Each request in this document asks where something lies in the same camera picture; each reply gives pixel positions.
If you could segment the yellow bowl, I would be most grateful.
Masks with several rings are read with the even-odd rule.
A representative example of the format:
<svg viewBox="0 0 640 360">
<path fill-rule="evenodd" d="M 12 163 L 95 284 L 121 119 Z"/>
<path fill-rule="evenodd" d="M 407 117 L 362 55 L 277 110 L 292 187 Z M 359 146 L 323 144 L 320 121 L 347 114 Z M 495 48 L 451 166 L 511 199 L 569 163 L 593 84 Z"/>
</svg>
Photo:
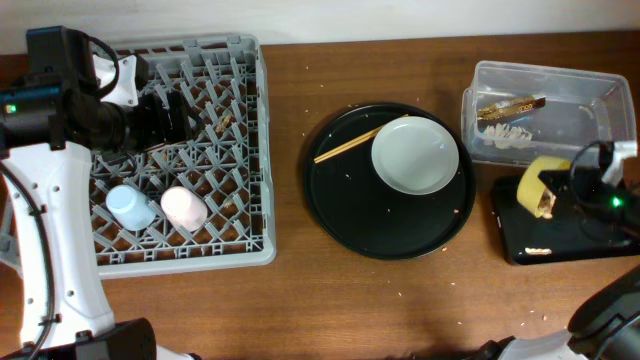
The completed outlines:
<svg viewBox="0 0 640 360">
<path fill-rule="evenodd" d="M 516 192 L 518 203 L 535 218 L 551 219 L 557 197 L 539 179 L 543 171 L 568 170 L 567 159 L 540 156 L 524 172 Z"/>
</svg>

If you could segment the pink plastic cup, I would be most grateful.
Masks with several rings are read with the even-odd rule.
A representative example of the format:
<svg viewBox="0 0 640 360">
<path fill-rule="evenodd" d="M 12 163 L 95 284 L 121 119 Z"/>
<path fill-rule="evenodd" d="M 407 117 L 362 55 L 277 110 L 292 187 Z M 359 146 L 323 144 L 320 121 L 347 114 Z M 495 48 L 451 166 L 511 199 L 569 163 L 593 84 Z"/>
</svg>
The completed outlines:
<svg viewBox="0 0 640 360">
<path fill-rule="evenodd" d="M 175 227 L 189 232 L 198 230 L 206 221 L 208 208 L 195 193 L 182 186 L 167 189 L 160 200 L 166 218 Z"/>
</svg>

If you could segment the light blue plastic cup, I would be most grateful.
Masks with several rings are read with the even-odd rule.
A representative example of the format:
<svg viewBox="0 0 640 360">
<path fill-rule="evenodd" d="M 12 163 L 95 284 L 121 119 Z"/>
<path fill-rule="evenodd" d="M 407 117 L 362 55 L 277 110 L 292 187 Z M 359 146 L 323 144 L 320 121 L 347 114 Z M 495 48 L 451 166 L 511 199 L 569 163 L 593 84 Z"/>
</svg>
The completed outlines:
<svg viewBox="0 0 640 360">
<path fill-rule="evenodd" d="M 140 231 L 154 221 L 156 214 L 148 205 L 148 198 L 129 185 L 118 185 L 106 196 L 109 212 L 129 231 Z"/>
</svg>

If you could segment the white round plate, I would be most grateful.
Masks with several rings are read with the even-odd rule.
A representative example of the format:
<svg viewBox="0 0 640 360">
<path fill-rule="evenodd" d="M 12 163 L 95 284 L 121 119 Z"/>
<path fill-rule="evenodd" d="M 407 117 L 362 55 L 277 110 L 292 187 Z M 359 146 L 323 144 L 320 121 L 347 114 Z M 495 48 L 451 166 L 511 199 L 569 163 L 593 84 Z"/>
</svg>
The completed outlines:
<svg viewBox="0 0 640 360">
<path fill-rule="evenodd" d="M 371 146 L 379 178 L 407 195 L 428 195 L 443 189 L 460 164 L 453 135 L 435 120 L 403 116 L 384 125 Z"/>
</svg>

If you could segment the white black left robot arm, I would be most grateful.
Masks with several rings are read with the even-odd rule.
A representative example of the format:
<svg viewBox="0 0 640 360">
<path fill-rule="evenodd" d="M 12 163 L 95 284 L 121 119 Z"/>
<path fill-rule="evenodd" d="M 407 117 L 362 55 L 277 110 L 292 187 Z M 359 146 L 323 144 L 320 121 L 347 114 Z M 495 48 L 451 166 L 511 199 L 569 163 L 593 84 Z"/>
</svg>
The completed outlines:
<svg viewBox="0 0 640 360">
<path fill-rule="evenodd" d="M 92 153 L 129 155 L 195 138 L 202 119 L 176 91 L 113 103 L 98 39 L 63 26 L 26 34 L 30 71 L 1 94 L 1 173 L 23 276 L 18 359 L 170 359 L 144 318 L 116 322 L 92 243 Z"/>
</svg>

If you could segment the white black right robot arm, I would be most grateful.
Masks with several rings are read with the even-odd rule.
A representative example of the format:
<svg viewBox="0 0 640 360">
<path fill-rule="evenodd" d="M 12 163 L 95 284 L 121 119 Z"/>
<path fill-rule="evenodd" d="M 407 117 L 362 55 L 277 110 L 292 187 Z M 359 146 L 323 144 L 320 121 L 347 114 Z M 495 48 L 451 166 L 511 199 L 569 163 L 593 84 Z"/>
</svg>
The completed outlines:
<svg viewBox="0 0 640 360">
<path fill-rule="evenodd" d="M 532 164 L 518 185 L 517 199 L 535 214 L 547 193 L 585 219 L 626 240 L 639 240 L 639 196 L 601 179 L 601 171 L 578 171 L 562 161 Z M 535 340 L 505 338 L 485 343 L 475 359 L 637 359 L 639 357 L 639 269 L 634 268 L 589 298 L 574 313 L 568 330 Z"/>
</svg>

